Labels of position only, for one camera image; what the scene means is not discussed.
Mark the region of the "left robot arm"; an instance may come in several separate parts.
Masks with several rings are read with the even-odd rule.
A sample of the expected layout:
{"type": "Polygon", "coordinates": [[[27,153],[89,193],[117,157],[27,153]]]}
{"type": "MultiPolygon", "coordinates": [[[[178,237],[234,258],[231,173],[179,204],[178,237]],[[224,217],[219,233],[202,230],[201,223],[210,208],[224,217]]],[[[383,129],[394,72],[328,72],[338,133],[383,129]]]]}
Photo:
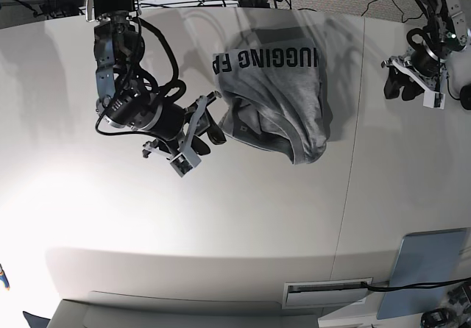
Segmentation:
{"type": "Polygon", "coordinates": [[[410,29],[405,54],[391,56],[381,66],[389,69],[383,93],[386,99],[401,97],[410,101],[423,96],[429,108],[445,106],[444,83],[449,82],[447,61],[464,51],[470,41],[470,28],[459,0],[415,0],[426,25],[410,29]]]}

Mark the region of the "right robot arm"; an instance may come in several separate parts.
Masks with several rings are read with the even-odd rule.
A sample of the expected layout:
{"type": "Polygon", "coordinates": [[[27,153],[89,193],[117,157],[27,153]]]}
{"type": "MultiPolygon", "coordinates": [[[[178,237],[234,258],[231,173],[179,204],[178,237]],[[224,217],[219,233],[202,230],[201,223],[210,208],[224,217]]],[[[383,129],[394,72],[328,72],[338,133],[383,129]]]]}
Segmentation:
{"type": "Polygon", "coordinates": [[[97,23],[93,53],[99,117],[95,130],[100,135],[105,133],[100,124],[106,122],[115,128],[115,136],[149,137],[142,151],[145,158],[160,152],[181,162],[192,155],[210,154],[202,135],[214,145],[226,143],[208,111],[219,93],[201,96],[189,107],[177,104],[186,84],[163,33],[140,17],[140,0],[85,0],[85,10],[86,20],[97,23]],[[146,49],[144,30],[157,38],[169,60],[171,76],[163,85],[141,65],[146,49]]]}

